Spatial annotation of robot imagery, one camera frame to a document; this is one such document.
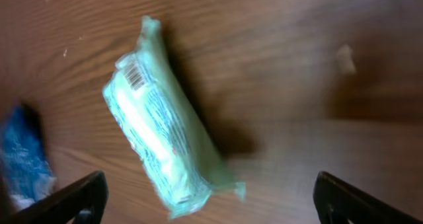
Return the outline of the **teal white snack packet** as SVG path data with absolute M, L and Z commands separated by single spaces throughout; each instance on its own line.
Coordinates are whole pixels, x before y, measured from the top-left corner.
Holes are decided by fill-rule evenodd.
M 136 48 L 116 62 L 102 95 L 171 219 L 198 211 L 217 192 L 245 199 L 245 183 L 226 166 L 172 72 L 159 20 L 142 18 Z

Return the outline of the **blue snack bar wrapper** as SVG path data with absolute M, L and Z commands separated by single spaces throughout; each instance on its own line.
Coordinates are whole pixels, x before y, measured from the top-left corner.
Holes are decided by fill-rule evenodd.
M 1 123 L 1 176 L 14 210 L 20 211 L 52 194 L 52 172 L 42 121 L 31 107 L 14 107 Z

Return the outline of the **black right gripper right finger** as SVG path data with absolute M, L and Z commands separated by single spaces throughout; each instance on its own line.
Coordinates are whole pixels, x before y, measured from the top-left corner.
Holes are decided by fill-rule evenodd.
M 324 171 L 315 181 L 313 201 L 321 223 L 422 224 Z

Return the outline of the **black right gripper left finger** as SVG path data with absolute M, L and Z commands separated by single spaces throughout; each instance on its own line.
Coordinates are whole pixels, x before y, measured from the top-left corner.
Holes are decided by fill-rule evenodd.
M 6 223 L 100 223 L 107 199 L 105 174 L 97 170 L 10 216 Z

